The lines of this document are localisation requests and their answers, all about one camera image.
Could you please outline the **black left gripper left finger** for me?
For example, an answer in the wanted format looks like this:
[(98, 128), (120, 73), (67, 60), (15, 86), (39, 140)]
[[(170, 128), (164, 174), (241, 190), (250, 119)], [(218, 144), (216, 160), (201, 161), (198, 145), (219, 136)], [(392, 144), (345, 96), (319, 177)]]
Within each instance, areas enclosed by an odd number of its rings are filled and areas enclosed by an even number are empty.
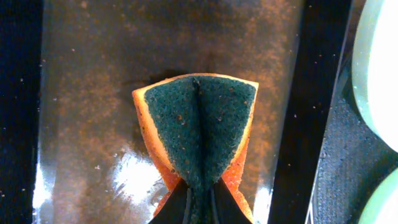
[(189, 221), (190, 187), (181, 179), (149, 224), (188, 224)]

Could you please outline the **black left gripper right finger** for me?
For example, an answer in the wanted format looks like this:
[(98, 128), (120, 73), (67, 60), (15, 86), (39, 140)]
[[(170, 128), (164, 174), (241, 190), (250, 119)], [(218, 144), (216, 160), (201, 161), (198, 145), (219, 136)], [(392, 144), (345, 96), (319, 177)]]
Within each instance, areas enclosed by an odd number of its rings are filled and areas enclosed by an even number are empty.
[(223, 179), (211, 187), (211, 221), (212, 224), (251, 224)]

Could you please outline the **green and yellow sponge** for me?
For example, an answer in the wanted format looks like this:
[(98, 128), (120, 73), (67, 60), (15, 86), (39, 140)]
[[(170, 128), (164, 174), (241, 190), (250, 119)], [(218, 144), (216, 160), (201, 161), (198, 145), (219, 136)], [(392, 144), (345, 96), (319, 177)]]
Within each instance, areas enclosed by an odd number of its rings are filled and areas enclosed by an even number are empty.
[(239, 191), (254, 116), (257, 82), (191, 73), (133, 91), (146, 149), (168, 188), (190, 187), (189, 223), (212, 223), (211, 187), (223, 179), (241, 211), (253, 215)]

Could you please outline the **mint green plate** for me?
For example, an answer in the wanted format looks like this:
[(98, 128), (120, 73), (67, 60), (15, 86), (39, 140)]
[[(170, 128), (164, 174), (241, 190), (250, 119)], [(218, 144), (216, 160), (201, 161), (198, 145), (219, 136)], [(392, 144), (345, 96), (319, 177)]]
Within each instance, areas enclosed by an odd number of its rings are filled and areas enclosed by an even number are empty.
[(379, 184), (367, 201), (359, 224), (398, 224), (397, 175), (395, 169)]
[(397, 0), (367, 0), (356, 30), (352, 86), (367, 126), (397, 150)]

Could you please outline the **black rectangular water tray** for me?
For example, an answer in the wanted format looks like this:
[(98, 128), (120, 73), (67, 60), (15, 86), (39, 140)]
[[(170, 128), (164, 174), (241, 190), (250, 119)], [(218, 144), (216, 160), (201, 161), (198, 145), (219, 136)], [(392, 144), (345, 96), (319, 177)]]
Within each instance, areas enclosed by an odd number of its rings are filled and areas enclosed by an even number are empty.
[(145, 223), (167, 189), (131, 93), (259, 83), (241, 191), (303, 223), (351, 1), (2, 1), (1, 222)]

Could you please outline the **black round serving tray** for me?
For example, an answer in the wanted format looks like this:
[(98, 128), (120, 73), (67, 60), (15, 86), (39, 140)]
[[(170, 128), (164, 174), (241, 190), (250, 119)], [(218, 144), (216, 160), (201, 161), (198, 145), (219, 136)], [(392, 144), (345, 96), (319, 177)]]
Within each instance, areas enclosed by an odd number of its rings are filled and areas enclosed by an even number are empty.
[(357, 223), (377, 186), (395, 168), (397, 153), (362, 119), (354, 99), (351, 62), (365, 0), (354, 0), (346, 28), (307, 223)]

